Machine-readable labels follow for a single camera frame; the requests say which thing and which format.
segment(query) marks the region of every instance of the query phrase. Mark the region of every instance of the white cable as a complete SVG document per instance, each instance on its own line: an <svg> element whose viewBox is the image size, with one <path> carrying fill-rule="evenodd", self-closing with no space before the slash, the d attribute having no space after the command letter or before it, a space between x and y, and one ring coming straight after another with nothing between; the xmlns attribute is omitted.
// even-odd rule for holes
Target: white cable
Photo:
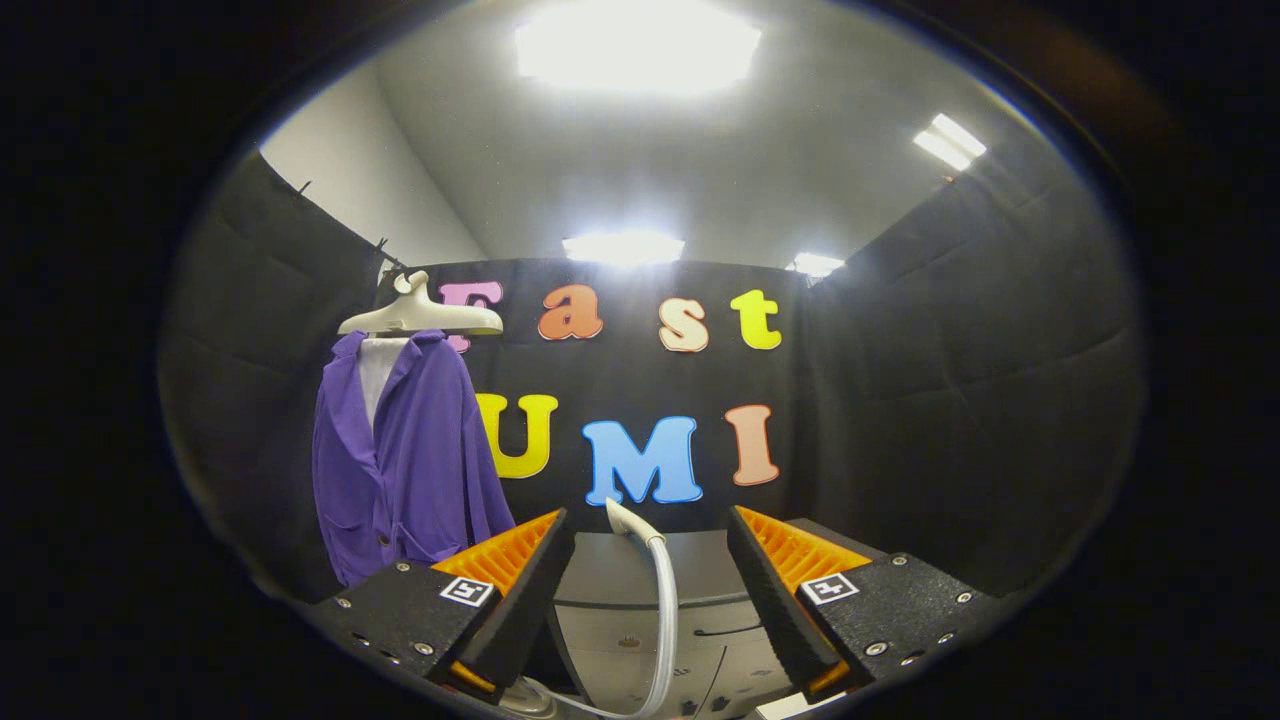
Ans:
<svg viewBox="0 0 1280 720"><path fill-rule="evenodd" d="M609 510L609 525L613 532L626 534L635 533L645 539L649 552L653 553L654 570L658 574L658 655L653 665L653 680L649 683L649 697L644 705L630 715L611 712L591 707L571 697L552 692L547 685L532 678L525 678L534 687L547 694L571 705L579 710L585 710L600 717L611 720L644 720L657 712L667 702L671 691L672 671L676 665L676 638L678 600L676 597L676 573L671 566L671 556L667 553L667 538L653 529L652 525L641 520L636 514L622 510L622 506L613 501L605 503Z"/></svg>

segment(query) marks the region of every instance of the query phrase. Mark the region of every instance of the white hanger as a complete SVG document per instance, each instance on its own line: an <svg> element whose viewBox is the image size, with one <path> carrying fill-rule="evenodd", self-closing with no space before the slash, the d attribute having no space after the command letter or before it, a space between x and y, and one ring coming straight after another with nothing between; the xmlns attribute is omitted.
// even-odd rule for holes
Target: white hanger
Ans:
<svg viewBox="0 0 1280 720"><path fill-rule="evenodd" d="M502 318L488 307L440 305L426 293L426 273L419 270L406 281L396 278L401 292L390 305L347 318L338 325L338 334L355 331L366 333L417 332L426 329L454 331L465 334L502 334Z"/></svg>

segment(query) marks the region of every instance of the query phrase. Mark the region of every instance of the fluorescent light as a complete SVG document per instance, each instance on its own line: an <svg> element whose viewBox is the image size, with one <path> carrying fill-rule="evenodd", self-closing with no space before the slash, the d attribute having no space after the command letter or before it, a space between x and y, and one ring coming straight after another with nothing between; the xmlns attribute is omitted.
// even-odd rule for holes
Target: fluorescent light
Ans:
<svg viewBox="0 0 1280 720"><path fill-rule="evenodd" d="M844 260L836 260L835 258L823 258L822 255L814 255L812 252L801 252L796 255L796 259L792 260L786 269L804 273L810 278L824 278L844 264Z"/></svg>
<svg viewBox="0 0 1280 720"><path fill-rule="evenodd" d="M987 146L978 142L977 137L969 135L969 131L964 129L959 123L943 114L938 114L937 118L933 118L933 127L942 131L942 135L947 136L948 140L963 147L964 151L973 158L977 158L987 151Z"/></svg>
<svg viewBox="0 0 1280 720"><path fill-rule="evenodd" d="M648 231L595 233L563 241L570 260L643 265L680 259L685 241Z"/></svg>
<svg viewBox="0 0 1280 720"><path fill-rule="evenodd" d="M966 158L964 152L960 152L960 150L957 150L954 145L929 131L924 131L915 136L915 143L928 150L938 159L945 160L948 165L957 170L963 170L969 167L969 158Z"/></svg>
<svg viewBox="0 0 1280 720"><path fill-rule="evenodd" d="M588 0L516 29L520 74L563 87L698 92L746 77L760 31L690 0Z"/></svg>

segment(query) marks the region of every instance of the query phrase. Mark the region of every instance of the jacket sleeve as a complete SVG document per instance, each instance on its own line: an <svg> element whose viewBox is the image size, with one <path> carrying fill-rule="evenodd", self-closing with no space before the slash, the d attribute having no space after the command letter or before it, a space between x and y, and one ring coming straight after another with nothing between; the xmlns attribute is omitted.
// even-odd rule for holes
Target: jacket sleeve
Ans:
<svg viewBox="0 0 1280 720"><path fill-rule="evenodd" d="M489 450L489 437L484 430L484 419L475 400L471 383L466 383L467 401L463 407L462 423L462 465L466 474L468 505L471 506L471 528L475 542L484 542L493 536L516 527L502 493L498 470Z"/></svg>
<svg viewBox="0 0 1280 720"><path fill-rule="evenodd" d="M320 525L320 537L324 538L324 547L329 552L329 565L333 566L333 574L338 578L338 582L344 587L351 587L351 580L347 578L346 573L342 571L342 566L338 562L338 555L333 546L333 537L330 536L329 523L324 521L321 514L324 512L324 503L320 498L321 473L324 462L320 461L320 456L324 452L325 432L323 418L328 416L328 407L325 404L324 391L321 389L316 393L316 414L315 414L315 429L311 433L311 492L315 497L316 503L316 523Z"/></svg>

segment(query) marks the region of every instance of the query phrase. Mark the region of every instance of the blue letter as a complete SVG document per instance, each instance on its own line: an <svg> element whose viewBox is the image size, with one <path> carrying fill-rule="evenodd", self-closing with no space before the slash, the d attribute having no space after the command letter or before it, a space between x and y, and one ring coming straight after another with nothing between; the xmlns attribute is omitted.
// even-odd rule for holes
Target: blue letter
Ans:
<svg viewBox="0 0 1280 720"><path fill-rule="evenodd" d="M588 505L604 505L609 497L622 502L622 493L613 484L614 473L635 502L644 501L654 475L658 475L658 489L653 491L657 502L692 502L701 497L703 488L694 483L689 455L689 436L696 427L692 418L663 418L653 427L649 445L640 452L622 425L613 420L584 425L582 436L591 441L594 455Z"/></svg>

